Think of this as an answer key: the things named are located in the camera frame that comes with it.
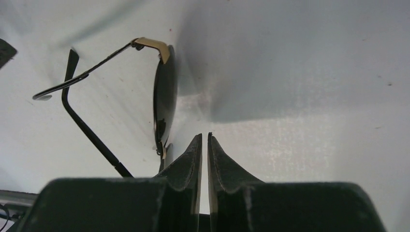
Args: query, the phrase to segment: eyeglasses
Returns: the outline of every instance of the eyeglasses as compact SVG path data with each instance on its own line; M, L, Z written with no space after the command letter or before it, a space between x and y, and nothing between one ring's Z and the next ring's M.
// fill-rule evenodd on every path
M122 177L132 177L132 175L115 157L115 155L107 148L107 146L98 138L98 136L90 129L90 127L88 127L87 124L80 118L80 116L78 116L78 114L72 109L72 107L68 103L68 92L70 86L86 79L92 71L96 70L98 67L102 66L107 61L129 47L133 47L138 51L143 49L144 47L151 47L157 49L160 52L160 61L157 66L157 72L155 74L154 81L154 134L155 144L157 146L157 154L161 159L161 171L162 169L164 169L167 150L170 147L169 145L166 148L166 144L168 141L172 121L174 119L176 107L177 75L175 53L172 45L167 46L163 42L147 39L144 37L137 38L135 40L132 40L113 54L109 55L106 59L104 59L91 69L74 78L74 71L77 67L79 56L74 50L71 49L68 56L67 70L64 82L33 96L33 100L46 101L51 98L51 96L49 95L50 93L62 89L61 100L68 114Z

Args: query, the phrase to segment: dark lens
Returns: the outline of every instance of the dark lens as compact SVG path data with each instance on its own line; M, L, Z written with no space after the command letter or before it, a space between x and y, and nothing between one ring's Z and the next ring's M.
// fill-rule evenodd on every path
M155 142L161 153L160 142L165 146L174 119L178 89L174 48L171 45L168 48L170 57L165 64L160 60L154 84Z

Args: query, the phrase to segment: black cable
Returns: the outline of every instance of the black cable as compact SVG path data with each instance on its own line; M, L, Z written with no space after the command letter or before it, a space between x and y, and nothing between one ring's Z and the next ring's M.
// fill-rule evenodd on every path
M10 213L9 213L9 209L7 209L7 207L5 205L0 204L0 209L4 210L4 212L6 213L7 216L7 220L6 223L3 225L3 227L0 229L0 232L4 230L4 228L7 226L7 223L9 222L10 219Z

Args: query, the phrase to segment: white surface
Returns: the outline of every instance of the white surface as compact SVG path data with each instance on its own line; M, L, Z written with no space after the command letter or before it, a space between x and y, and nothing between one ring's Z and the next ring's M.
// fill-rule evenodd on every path
M3 0L0 188L38 192L62 176L118 176L65 113L68 52L84 71L135 37L179 60L170 141L206 134L264 181L352 181L389 231L410 231L410 2L407 0ZM135 176L153 176L157 52L127 50L71 88L70 102Z

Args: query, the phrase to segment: stain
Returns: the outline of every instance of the stain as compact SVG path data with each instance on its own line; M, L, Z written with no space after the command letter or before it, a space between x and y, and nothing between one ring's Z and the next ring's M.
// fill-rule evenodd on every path
M31 103L30 101L26 100L26 102L28 102L30 105L34 106L33 103Z

